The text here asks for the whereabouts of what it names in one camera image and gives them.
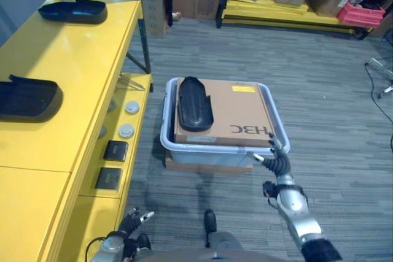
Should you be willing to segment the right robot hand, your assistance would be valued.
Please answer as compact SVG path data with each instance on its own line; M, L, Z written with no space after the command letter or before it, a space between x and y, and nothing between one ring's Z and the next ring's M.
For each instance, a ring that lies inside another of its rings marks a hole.
M290 161L287 153L283 149L283 145L280 140L273 134L268 133L270 140L270 151L274 158L264 158L255 152L247 152L247 155L253 160L261 163L265 168L270 170L276 177L290 174Z

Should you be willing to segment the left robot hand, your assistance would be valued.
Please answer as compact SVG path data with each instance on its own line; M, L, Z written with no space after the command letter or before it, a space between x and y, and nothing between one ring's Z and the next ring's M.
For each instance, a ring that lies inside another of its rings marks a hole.
M143 223L149 221L155 215L154 211L142 213L139 207L135 207L121 221L118 230L127 236L137 230Z

